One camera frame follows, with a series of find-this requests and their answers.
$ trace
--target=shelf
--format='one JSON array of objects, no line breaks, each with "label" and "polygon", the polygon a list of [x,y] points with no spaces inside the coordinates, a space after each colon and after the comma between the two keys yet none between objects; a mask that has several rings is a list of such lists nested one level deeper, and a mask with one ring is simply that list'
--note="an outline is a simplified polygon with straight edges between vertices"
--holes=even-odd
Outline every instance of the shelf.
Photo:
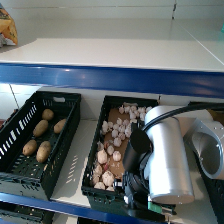
[{"label": "shelf", "polygon": [[18,19],[16,26],[19,45],[0,49],[0,62],[224,71],[175,20]]}]

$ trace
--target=plastic crate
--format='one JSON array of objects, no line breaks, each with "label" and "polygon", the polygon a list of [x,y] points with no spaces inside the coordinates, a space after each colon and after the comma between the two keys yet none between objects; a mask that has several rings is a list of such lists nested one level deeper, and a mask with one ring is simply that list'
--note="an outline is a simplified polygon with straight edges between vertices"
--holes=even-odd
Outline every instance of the plastic crate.
[{"label": "plastic crate", "polygon": [[54,212],[0,202],[0,217],[17,224],[51,224]]},{"label": "plastic crate", "polygon": [[124,205],[123,192],[111,192],[106,190],[95,189],[90,186],[90,177],[94,169],[94,161],[97,152],[97,142],[102,138],[100,130],[104,120],[108,120],[110,109],[120,107],[124,102],[137,103],[139,107],[155,107],[158,105],[157,100],[105,96],[101,107],[100,117],[98,120],[96,132],[94,135],[91,151],[88,156],[88,162],[82,180],[82,194],[88,197],[92,209],[103,212],[126,215],[121,209]]},{"label": "plastic crate", "polygon": [[[48,200],[80,121],[80,94],[36,92],[0,131],[0,192]],[[48,130],[35,138],[39,146],[50,141],[51,153],[44,163],[36,161],[36,153],[22,154],[23,146],[33,139],[33,130],[49,108],[54,118]],[[60,134],[54,125],[67,118]]]}]

